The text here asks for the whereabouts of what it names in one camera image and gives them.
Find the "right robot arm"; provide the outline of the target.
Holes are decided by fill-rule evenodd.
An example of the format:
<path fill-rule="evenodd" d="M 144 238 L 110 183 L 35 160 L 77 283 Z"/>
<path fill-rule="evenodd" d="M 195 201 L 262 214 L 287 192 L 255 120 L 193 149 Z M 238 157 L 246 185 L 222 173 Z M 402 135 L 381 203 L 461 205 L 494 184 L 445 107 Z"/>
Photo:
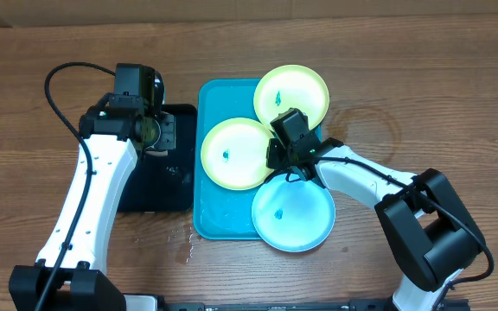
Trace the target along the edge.
<path fill-rule="evenodd" d="M 403 273 L 385 310 L 467 310 L 447 299 L 461 283 L 481 281 L 495 261 L 485 237 L 447 177 L 429 168 L 419 175 L 384 167 L 343 142 L 320 140 L 297 108 L 271 121 L 276 136 L 266 160 L 265 187 L 314 186 L 346 194 L 376 212 Z"/>

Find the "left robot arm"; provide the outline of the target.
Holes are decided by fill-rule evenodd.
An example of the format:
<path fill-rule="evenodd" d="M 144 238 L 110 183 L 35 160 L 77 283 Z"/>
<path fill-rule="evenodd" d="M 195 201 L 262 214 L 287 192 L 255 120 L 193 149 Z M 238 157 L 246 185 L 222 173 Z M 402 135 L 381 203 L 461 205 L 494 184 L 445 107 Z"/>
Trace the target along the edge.
<path fill-rule="evenodd" d="M 17 265 L 9 292 L 18 310 L 157 310 L 155 295 L 124 294 L 106 276 L 108 244 L 125 185 L 147 153 L 176 148 L 175 119 L 162 110 L 163 78 L 119 63 L 113 92 L 64 124 L 79 155 L 60 217 L 31 266 Z"/>

